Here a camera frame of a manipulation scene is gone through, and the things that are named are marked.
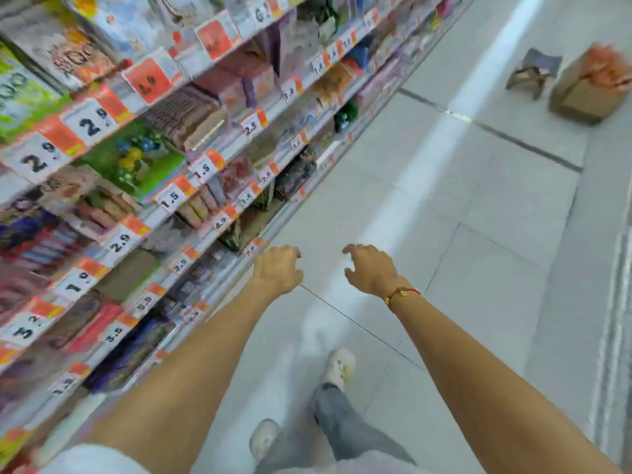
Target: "cardboard box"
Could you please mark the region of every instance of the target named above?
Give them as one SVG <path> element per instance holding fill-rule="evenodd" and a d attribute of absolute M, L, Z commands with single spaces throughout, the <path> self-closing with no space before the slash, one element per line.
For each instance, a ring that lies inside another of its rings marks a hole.
<path fill-rule="evenodd" d="M 610 116 L 628 94 L 628 90 L 595 86 L 580 79 L 584 56 L 571 63 L 557 81 L 549 97 L 549 110 L 565 118 L 596 124 Z"/>

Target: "person's left hand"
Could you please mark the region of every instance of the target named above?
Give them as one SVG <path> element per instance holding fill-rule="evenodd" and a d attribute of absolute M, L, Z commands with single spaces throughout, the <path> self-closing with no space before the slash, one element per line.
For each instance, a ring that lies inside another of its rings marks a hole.
<path fill-rule="evenodd" d="M 301 251 L 288 245 L 265 250 L 255 259 L 249 283 L 264 290 L 272 300 L 289 293 L 303 282 L 303 270 L 296 269 L 300 257 Z"/>

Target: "person's left arm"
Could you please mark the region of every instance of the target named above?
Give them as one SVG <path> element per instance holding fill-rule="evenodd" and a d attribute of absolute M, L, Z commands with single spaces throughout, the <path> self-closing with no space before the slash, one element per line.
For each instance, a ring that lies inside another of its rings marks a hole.
<path fill-rule="evenodd" d="M 271 248 L 248 284 L 100 418 L 85 442 L 112 447 L 152 474 L 187 473 L 241 352 L 266 308 L 303 280 L 298 248 Z"/>

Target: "bracelet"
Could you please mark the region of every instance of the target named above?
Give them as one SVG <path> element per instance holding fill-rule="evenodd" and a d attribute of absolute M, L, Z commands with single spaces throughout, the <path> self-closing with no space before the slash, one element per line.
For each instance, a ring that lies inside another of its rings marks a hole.
<path fill-rule="evenodd" d="M 401 286 L 401 287 L 397 288 L 397 289 L 393 292 L 393 294 L 391 294 L 388 298 L 384 298 L 384 303 L 385 303 L 387 306 L 390 306 L 390 305 L 391 305 L 391 298 L 392 298 L 393 296 L 395 296 L 395 294 L 398 294 L 398 293 L 399 293 L 399 295 L 400 295 L 400 296 L 406 296 L 406 293 L 407 293 L 408 291 L 413 291 L 413 293 L 417 293 L 417 294 L 419 294 L 420 296 L 422 295 L 422 294 L 421 294 L 421 293 L 420 293 L 417 289 L 415 289 L 414 287 Z"/>

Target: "white sleeve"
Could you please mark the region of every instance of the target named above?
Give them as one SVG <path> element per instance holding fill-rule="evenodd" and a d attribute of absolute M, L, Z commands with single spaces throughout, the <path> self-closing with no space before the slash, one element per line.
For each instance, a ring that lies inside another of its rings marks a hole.
<path fill-rule="evenodd" d="M 57 455 L 39 474 L 150 474 L 135 460 L 110 447 L 79 444 Z"/>

